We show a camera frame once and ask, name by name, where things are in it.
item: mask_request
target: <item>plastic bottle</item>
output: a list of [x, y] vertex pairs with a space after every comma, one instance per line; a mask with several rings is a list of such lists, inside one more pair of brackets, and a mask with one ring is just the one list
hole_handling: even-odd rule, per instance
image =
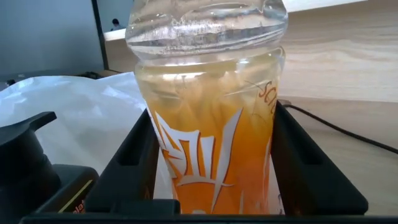
[[268, 213], [281, 0], [136, 1], [135, 74], [183, 213]]

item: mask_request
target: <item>computer monitor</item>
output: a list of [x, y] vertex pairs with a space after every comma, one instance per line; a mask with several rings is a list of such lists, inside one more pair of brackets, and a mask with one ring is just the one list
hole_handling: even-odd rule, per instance
[[0, 82], [108, 69], [96, 0], [2, 0], [0, 24]]

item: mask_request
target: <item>wooden surface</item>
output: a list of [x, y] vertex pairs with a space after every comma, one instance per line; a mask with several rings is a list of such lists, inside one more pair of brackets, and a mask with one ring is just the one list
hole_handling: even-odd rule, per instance
[[280, 94], [398, 102], [398, 1], [289, 14]]
[[[367, 138], [398, 148], [398, 103], [281, 97]], [[367, 215], [398, 214], [398, 155], [345, 136], [288, 109], [313, 140], [367, 198]]]

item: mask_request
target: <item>black cable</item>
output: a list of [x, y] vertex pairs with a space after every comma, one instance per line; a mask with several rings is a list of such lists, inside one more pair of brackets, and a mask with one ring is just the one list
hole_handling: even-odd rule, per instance
[[123, 73], [123, 72], [119, 72], [119, 71], [116, 71], [116, 70], [113, 70], [113, 69], [107, 69], [107, 71], [115, 72], [115, 73], [118, 73], [118, 74]]
[[347, 131], [347, 130], [345, 130], [345, 129], [343, 129], [343, 128], [337, 127], [336, 125], [331, 124], [331, 123], [325, 121], [324, 119], [319, 118], [318, 116], [315, 116], [314, 114], [311, 114], [310, 112], [305, 111], [305, 110], [299, 108], [298, 106], [294, 106], [294, 105], [284, 105], [284, 107], [285, 107], [285, 108], [292, 108], [292, 109], [295, 109], [295, 110], [297, 110], [297, 111], [299, 111], [299, 112], [301, 112], [301, 113], [303, 113], [303, 114], [305, 114], [305, 115], [307, 115], [307, 116], [309, 116], [309, 117], [311, 117], [311, 118], [313, 118], [313, 119], [315, 119], [315, 120], [321, 122], [322, 124], [324, 124], [324, 125], [326, 125], [326, 126], [329, 126], [329, 127], [333, 128], [334, 130], [339, 131], [339, 132], [341, 132], [341, 133], [343, 133], [343, 134], [346, 134], [346, 135], [348, 135], [348, 136], [350, 136], [350, 137], [352, 137], [352, 138], [358, 139], [358, 140], [363, 141], [363, 142], [366, 142], [366, 143], [368, 143], [368, 144], [372, 144], [373, 146], [377, 146], [377, 147], [380, 147], [380, 148], [382, 148], [382, 149], [385, 149], [385, 150], [388, 150], [388, 151], [390, 151], [390, 152], [393, 152], [393, 153], [395, 153], [395, 154], [398, 154], [398, 149], [396, 149], [396, 148], [394, 148], [394, 147], [387, 146], [387, 145], [385, 145], [385, 144], [383, 144], [383, 143], [377, 142], [377, 141], [372, 140], [372, 139], [368, 139], [368, 138], [366, 138], [366, 137], [363, 137], [363, 136], [360, 136], [360, 135], [358, 135], [358, 134], [352, 133], [351, 131]]

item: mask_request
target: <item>black device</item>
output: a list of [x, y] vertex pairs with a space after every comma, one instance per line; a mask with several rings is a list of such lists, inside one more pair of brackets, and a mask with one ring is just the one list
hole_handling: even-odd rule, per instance
[[85, 214], [40, 208], [21, 223], [398, 222], [396, 218], [363, 216], [368, 209], [366, 199], [280, 103], [271, 153], [286, 216], [181, 215], [178, 201], [151, 200], [158, 152], [159, 143], [145, 111], [87, 194]]
[[35, 131], [55, 120], [44, 112], [0, 128], [0, 223], [31, 212], [82, 212], [98, 178], [90, 167], [51, 165]]

